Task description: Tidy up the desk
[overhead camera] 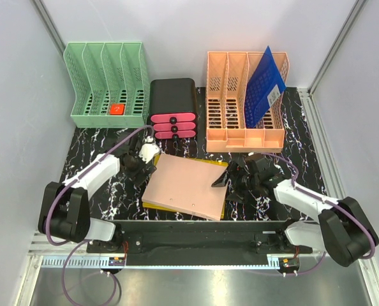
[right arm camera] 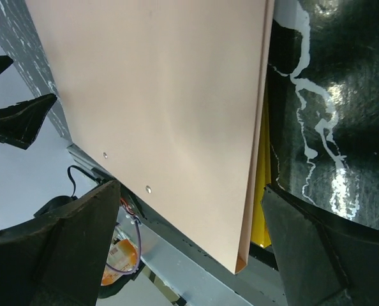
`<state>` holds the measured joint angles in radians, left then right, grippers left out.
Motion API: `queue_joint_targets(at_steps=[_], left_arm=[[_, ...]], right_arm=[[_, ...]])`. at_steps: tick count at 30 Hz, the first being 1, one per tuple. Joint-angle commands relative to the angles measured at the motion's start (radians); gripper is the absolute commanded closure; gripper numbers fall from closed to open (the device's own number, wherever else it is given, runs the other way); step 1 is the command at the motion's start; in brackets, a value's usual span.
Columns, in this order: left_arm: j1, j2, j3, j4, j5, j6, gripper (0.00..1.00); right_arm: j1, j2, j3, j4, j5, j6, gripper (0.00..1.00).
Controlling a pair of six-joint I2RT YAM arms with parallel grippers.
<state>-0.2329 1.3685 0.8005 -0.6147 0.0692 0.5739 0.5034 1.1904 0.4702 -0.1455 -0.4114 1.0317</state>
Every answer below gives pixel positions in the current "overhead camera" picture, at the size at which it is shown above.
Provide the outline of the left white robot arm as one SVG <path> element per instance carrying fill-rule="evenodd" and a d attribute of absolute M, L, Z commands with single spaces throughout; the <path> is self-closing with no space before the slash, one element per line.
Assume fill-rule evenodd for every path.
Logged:
<path fill-rule="evenodd" d="M 75 176 L 63 182 L 50 182 L 43 193 L 38 231 L 52 245 L 97 240 L 108 252 L 117 252 L 123 246 L 122 235 L 116 233 L 114 223 L 91 217 L 89 201 L 119 172 L 140 186 L 155 172 L 152 160 L 160 152 L 155 143 L 145 143 L 138 152 L 121 156 L 100 154 Z"/>

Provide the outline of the orange file organizer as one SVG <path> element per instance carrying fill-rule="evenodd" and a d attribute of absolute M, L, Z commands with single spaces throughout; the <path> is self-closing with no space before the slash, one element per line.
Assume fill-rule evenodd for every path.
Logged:
<path fill-rule="evenodd" d="M 209 52 L 206 87 L 206 151 L 280 153 L 285 141 L 279 97 L 254 128 L 247 128 L 247 84 L 263 52 Z"/>

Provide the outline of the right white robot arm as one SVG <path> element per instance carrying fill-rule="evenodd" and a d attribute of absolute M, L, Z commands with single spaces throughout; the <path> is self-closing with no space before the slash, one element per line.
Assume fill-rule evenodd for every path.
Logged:
<path fill-rule="evenodd" d="M 309 247 L 326 252 L 343 267 L 375 255 L 379 238 L 357 200 L 314 192 L 297 183 L 295 175 L 282 174 L 261 154 L 247 157 L 245 164 L 242 167 L 230 162 L 211 186 L 231 184 L 233 191 L 226 197 L 228 201 L 244 204 L 252 196 L 265 196 L 310 218 L 283 223 L 275 236 L 279 251 L 287 253 L 296 247 Z"/>

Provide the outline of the pink top drawer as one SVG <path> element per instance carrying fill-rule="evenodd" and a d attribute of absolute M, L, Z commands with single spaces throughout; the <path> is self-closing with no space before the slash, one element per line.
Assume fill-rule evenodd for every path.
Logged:
<path fill-rule="evenodd" d="M 151 115 L 151 122 L 153 124 L 171 123 L 175 124 L 178 122 L 193 122 L 196 115 L 193 112 L 181 112 L 181 113 L 159 113 Z"/>

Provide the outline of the pink bottom drawer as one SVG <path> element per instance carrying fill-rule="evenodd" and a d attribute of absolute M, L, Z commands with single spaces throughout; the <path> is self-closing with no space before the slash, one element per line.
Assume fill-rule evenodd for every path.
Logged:
<path fill-rule="evenodd" d="M 155 137 L 159 140 L 165 139 L 179 139 L 179 138 L 193 138 L 196 136 L 194 130 L 178 130 L 176 132 L 172 131 L 158 131 L 155 133 Z"/>

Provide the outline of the blue folder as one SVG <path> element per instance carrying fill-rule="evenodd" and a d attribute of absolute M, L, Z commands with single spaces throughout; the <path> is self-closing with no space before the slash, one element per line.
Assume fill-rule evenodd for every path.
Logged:
<path fill-rule="evenodd" d="M 256 54 L 249 52 L 249 76 L 244 101 L 244 118 L 248 129 L 257 126 L 286 89 L 270 46 L 267 46 L 260 60 L 253 63 L 255 59 Z"/>

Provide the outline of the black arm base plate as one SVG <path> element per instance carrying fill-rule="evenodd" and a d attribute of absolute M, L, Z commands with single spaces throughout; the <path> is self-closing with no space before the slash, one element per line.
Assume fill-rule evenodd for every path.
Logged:
<path fill-rule="evenodd" d="M 309 254 L 309 247 L 296 247 L 274 231 L 127 231 L 114 241 L 93 242 L 88 253 L 149 254 L 151 251 L 224 250 L 258 254 Z"/>

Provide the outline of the black drawer cabinet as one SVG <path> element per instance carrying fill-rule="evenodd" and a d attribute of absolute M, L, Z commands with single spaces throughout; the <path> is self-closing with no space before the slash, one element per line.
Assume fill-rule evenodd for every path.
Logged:
<path fill-rule="evenodd" d="M 197 94 L 195 81 L 191 78 L 158 79 L 151 82 L 151 115 L 159 113 L 193 112 L 196 117 L 194 131 L 197 134 Z"/>

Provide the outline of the pink drawer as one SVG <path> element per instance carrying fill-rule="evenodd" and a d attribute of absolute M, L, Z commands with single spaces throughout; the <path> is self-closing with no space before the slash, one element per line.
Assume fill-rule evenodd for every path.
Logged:
<path fill-rule="evenodd" d="M 176 132 L 172 131 L 158 131 L 155 133 L 155 137 L 159 140 L 165 139 L 179 139 L 179 138 L 193 138 L 196 136 L 194 130 L 178 130 Z"/>
<path fill-rule="evenodd" d="M 178 131 L 189 131 L 194 130 L 196 124 L 194 122 L 177 122 L 175 124 L 171 123 L 158 123 L 154 125 L 155 132 L 178 132 Z"/>
<path fill-rule="evenodd" d="M 181 112 L 181 113 L 159 113 L 151 115 L 151 122 L 153 124 L 171 123 L 175 124 L 178 122 L 193 122 L 196 115 L 193 112 Z"/>

